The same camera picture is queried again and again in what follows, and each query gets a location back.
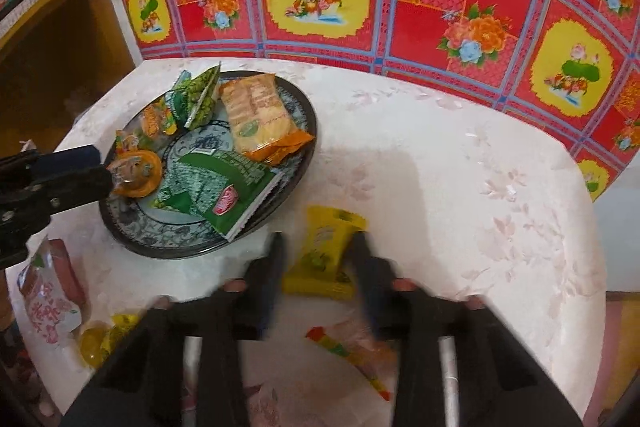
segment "pink snack bag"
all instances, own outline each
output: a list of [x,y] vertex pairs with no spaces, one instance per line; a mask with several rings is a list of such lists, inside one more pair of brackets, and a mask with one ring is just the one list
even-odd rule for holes
[[18,289],[34,330],[47,344],[59,345],[82,323],[84,292],[61,239],[42,243],[18,275]]

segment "green wrapper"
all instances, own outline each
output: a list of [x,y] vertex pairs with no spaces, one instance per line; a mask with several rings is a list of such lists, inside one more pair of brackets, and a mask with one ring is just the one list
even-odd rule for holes
[[189,71],[180,73],[164,101],[181,126],[193,130],[209,123],[218,98],[219,76],[220,64],[195,78],[191,78]]
[[156,206],[202,216],[232,241],[281,178],[235,151],[194,149],[165,172]]

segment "snack bag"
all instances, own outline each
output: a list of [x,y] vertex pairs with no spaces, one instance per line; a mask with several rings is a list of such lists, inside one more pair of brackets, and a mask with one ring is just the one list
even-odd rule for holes
[[358,214],[330,206],[306,210],[308,232],[296,263],[282,279],[284,293],[351,299],[353,283],[340,269],[342,252],[356,230],[366,230],[367,220]]
[[274,74],[258,74],[222,84],[234,148],[247,158],[278,165],[314,139],[296,127],[278,96]]
[[127,198],[144,198],[162,179],[162,162],[151,151],[125,152],[107,167],[113,179],[113,193]]
[[216,87],[221,66],[209,68],[195,78],[191,78],[189,71],[183,71],[165,94],[166,104],[180,125],[193,130],[209,123],[218,99]]
[[123,130],[116,131],[116,155],[138,150],[157,151],[166,146],[177,125],[164,98],[147,105]]
[[45,240],[18,275],[18,289],[34,330],[53,346],[82,322],[84,292],[60,239]]
[[235,151],[194,149],[166,172],[155,206],[202,216],[232,241],[281,178]]
[[124,130],[116,131],[116,156],[138,150],[159,151],[171,142],[178,125],[189,130],[211,120],[220,64],[195,78],[183,71],[169,92],[147,105]]

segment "plate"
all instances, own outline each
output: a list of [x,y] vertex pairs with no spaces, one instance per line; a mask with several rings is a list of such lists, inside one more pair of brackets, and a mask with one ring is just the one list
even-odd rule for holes
[[[261,74],[257,71],[223,71],[221,80],[232,80]],[[317,136],[318,122],[308,98],[296,86],[276,76],[278,94],[298,128]],[[177,161],[195,147],[224,150],[233,149],[233,139],[222,102],[216,105],[217,120],[193,131],[179,130],[174,140],[158,151],[162,169]],[[316,147],[313,140],[296,154],[289,156],[277,168],[284,172],[280,183],[271,191],[256,213],[249,219],[236,239],[255,230],[283,201],[302,179]],[[115,158],[115,143],[104,164]],[[156,259],[182,259],[202,255],[229,242],[218,234],[208,221],[197,216],[188,216],[172,210],[155,208],[152,203],[156,192],[139,200],[111,197],[100,201],[100,215],[107,229],[117,241],[129,250]]]

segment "wrapped candy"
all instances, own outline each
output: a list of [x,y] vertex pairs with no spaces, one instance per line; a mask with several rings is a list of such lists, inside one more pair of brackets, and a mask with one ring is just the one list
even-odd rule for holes
[[162,179],[162,162],[151,151],[123,153],[107,168],[113,179],[113,193],[127,198],[148,196]]
[[132,314],[111,315],[113,326],[89,328],[80,336],[82,359],[94,369],[100,367],[140,318]]
[[195,78],[180,73],[173,87],[147,105],[123,130],[116,131],[116,155],[148,150],[157,152],[171,142],[178,127],[189,130],[211,120],[218,98],[220,64]]
[[116,131],[116,155],[138,150],[160,150],[177,131],[174,115],[164,98],[147,105],[123,130]]
[[396,352],[375,340],[362,320],[351,317],[327,328],[317,326],[306,337],[351,363],[385,401],[391,401],[385,380],[397,367]]

